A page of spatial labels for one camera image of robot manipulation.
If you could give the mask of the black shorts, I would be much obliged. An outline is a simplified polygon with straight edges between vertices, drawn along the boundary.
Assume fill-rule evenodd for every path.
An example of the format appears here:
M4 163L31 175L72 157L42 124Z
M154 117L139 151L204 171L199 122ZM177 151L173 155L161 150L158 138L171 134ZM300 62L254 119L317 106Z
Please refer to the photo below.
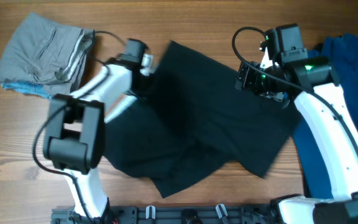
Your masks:
M236 90L235 70L170 42L143 99L106 125L105 158L162 197L230 160L263 177L300 120L294 105Z

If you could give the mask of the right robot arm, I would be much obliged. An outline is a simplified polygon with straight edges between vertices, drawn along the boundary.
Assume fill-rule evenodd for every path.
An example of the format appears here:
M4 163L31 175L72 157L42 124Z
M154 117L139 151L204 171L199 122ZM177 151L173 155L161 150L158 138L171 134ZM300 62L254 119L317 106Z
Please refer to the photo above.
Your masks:
M358 132L333 63L308 56L297 24L266 30L262 36L262 61L242 59L235 87L294 102L323 157L333 195L276 198L270 203L270 222L358 223Z

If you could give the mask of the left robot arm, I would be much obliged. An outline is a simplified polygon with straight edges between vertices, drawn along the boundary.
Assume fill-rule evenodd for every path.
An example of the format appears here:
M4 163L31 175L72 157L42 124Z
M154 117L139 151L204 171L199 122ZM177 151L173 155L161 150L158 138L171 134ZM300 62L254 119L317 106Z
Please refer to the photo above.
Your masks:
M43 155L63 175L74 206L52 211L52 223L116 223L99 178L106 123L121 114L150 86L153 56L140 40L129 39L125 51L103 63L100 72L69 95L50 102Z

